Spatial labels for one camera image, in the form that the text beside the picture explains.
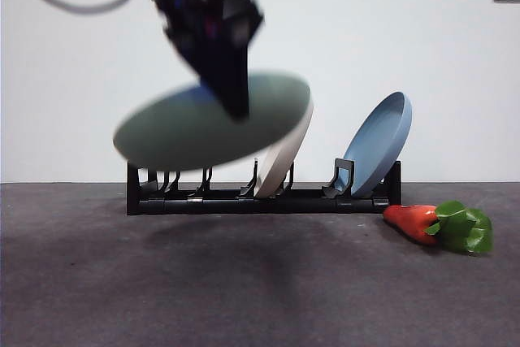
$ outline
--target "dish rack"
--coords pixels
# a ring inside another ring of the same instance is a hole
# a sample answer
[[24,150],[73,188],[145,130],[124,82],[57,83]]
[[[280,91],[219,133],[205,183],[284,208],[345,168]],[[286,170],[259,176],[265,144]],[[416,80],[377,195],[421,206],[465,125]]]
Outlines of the dish rack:
[[[335,182],[340,170],[349,172],[343,189]],[[350,189],[355,175],[355,164],[337,158],[334,177],[321,188],[298,188],[294,185],[294,163],[288,172],[288,182],[280,184],[270,198],[254,197],[258,181],[258,160],[253,166],[253,178],[239,189],[215,189],[211,186],[212,169],[202,170],[202,181],[196,189],[180,188],[180,172],[170,181],[170,172],[164,173],[159,187],[156,171],[147,170],[147,181],[140,182],[139,167],[128,163],[128,215],[200,215],[200,214],[257,214],[257,213],[382,213],[389,205],[401,204],[401,162],[396,161],[384,179],[369,194],[353,198]]]

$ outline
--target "gray floor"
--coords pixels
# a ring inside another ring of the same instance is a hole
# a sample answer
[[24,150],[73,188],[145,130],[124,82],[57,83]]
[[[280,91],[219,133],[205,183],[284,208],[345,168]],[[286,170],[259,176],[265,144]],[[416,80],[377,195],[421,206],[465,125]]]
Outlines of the gray floor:
[[122,185],[5,184],[3,345],[520,345],[520,184],[403,191],[483,209],[494,252],[380,215],[129,217]]

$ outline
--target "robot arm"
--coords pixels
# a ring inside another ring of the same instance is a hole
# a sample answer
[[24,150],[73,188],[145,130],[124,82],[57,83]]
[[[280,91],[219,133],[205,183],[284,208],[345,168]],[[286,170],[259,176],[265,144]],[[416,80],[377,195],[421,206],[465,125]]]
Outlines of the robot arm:
[[262,16],[252,0],[155,0],[165,33],[234,118],[249,113],[247,50]]

